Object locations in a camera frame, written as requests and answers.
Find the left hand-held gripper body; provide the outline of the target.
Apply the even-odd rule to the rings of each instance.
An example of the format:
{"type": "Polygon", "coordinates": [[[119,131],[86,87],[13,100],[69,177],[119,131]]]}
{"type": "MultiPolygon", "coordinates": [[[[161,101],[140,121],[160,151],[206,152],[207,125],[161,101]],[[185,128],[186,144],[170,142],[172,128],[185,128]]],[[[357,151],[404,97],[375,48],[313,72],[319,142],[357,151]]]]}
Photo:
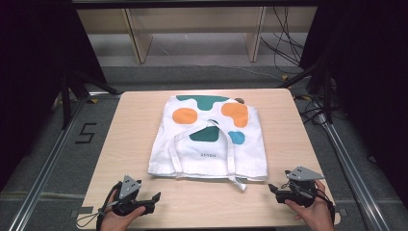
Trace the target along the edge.
{"type": "Polygon", "coordinates": [[[137,201],[137,195],[140,192],[141,184],[138,184],[129,175],[125,175],[123,180],[118,183],[118,188],[115,193],[114,205],[112,206],[113,212],[118,216],[127,216],[131,214],[135,209],[144,207],[144,215],[153,214],[155,210],[154,201],[142,200],[137,201]]]}

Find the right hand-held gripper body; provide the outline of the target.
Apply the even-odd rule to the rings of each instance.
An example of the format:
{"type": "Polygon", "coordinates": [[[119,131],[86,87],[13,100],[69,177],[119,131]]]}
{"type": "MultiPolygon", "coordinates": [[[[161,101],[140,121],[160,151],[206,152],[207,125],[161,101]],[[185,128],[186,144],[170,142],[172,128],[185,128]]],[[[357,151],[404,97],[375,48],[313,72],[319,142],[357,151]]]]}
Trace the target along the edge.
{"type": "Polygon", "coordinates": [[[316,180],[324,179],[320,173],[306,167],[296,167],[287,176],[288,182],[278,188],[275,198],[278,203],[284,203],[287,199],[299,206],[310,207],[318,195],[316,180]]]}

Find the white tote bag coloured blobs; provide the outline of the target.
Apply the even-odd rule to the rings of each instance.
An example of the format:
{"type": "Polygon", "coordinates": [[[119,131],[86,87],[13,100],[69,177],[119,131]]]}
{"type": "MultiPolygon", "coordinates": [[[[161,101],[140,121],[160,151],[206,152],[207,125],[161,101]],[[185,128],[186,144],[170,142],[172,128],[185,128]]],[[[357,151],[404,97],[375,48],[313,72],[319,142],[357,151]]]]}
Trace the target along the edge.
{"type": "Polygon", "coordinates": [[[268,178],[267,154],[256,108],[216,95],[174,95],[164,107],[148,173],[228,179],[241,191],[268,178]]]}

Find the person's right hand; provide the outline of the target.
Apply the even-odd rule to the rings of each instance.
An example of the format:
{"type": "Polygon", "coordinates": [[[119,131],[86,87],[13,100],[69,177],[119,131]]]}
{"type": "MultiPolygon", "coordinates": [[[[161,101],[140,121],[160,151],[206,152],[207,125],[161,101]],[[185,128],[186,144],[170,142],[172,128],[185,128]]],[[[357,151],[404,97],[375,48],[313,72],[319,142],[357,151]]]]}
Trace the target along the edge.
{"type": "Polygon", "coordinates": [[[289,199],[285,204],[295,212],[293,219],[302,219],[312,231],[335,231],[327,203],[322,199],[325,186],[319,180],[315,181],[315,185],[318,187],[319,197],[315,198],[315,202],[310,207],[299,206],[289,199]]]}

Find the person's left hand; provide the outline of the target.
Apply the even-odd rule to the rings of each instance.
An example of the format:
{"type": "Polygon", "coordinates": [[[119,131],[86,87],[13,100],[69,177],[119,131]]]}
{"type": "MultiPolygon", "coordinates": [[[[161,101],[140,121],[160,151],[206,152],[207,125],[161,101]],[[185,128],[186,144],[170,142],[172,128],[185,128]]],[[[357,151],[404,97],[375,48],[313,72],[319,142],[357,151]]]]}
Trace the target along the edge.
{"type": "Polygon", "coordinates": [[[127,231],[128,226],[145,211],[144,207],[135,209],[131,214],[121,217],[111,211],[107,206],[104,210],[105,216],[100,225],[100,231],[127,231]]]}

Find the black metal stand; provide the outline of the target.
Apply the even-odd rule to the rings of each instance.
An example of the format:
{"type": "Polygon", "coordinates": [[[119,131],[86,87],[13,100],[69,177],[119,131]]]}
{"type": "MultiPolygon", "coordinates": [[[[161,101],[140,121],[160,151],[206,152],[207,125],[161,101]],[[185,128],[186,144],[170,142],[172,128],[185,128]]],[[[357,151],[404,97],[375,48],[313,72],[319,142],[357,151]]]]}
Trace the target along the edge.
{"type": "Polygon", "coordinates": [[[307,85],[306,90],[311,94],[316,94],[319,90],[322,90],[323,93],[323,113],[326,121],[329,124],[333,123],[332,120],[332,110],[331,110],[331,77],[329,73],[329,65],[326,61],[317,61],[315,64],[312,64],[310,67],[306,68],[299,74],[296,74],[289,81],[284,82],[279,85],[279,89],[287,89],[292,85],[303,80],[307,76],[310,76],[311,79],[307,85]]]}
{"type": "Polygon", "coordinates": [[[64,123],[63,128],[67,128],[73,115],[70,107],[70,94],[73,92],[78,99],[86,99],[90,96],[85,84],[92,84],[101,90],[112,95],[121,95],[122,91],[110,87],[106,82],[91,78],[86,73],[71,69],[66,71],[61,78],[61,96],[63,101],[64,123]]]}

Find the black curtain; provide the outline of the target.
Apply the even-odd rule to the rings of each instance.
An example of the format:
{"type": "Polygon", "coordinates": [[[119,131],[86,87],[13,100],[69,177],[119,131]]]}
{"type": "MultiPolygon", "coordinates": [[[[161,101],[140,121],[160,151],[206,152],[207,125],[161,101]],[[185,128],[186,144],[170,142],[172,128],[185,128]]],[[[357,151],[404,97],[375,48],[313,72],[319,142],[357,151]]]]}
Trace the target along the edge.
{"type": "Polygon", "coordinates": [[[333,78],[343,106],[408,209],[408,0],[321,0],[302,68],[336,38],[333,78]]]}
{"type": "Polygon", "coordinates": [[[106,81],[73,0],[0,0],[0,191],[78,72],[106,81]]]}

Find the light wooden shelf unit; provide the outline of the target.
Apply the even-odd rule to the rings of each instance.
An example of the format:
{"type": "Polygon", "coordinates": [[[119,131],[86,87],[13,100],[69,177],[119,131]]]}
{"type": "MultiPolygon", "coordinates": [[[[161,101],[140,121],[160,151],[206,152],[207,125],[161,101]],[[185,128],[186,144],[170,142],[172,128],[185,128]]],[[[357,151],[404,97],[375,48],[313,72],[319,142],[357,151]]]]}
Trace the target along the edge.
{"type": "Polygon", "coordinates": [[[242,33],[248,59],[257,61],[263,33],[278,33],[288,25],[291,33],[310,31],[315,7],[210,7],[158,9],[80,10],[89,34],[127,34],[136,62],[145,62],[155,34],[242,33]]]}

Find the aluminium floor rail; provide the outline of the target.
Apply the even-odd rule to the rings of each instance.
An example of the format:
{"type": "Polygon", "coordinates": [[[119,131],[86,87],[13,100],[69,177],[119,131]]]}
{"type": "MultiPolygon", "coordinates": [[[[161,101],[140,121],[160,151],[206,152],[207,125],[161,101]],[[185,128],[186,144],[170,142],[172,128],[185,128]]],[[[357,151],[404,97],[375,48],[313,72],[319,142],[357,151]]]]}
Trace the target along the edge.
{"type": "Polygon", "coordinates": [[[364,182],[360,172],[351,160],[335,126],[329,122],[329,119],[325,114],[319,115],[319,121],[323,130],[328,135],[328,139],[334,146],[344,177],[357,198],[357,204],[365,212],[365,216],[369,219],[373,230],[391,231],[391,226],[386,221],[380,207],[370,193],[367,184],[364,182]]]}
{"type": "Polygon", "coordinates": [[[94,92],[58,106],[0,191],[0,231],[76,231],[78,213],[120,97],[94,92]]]}

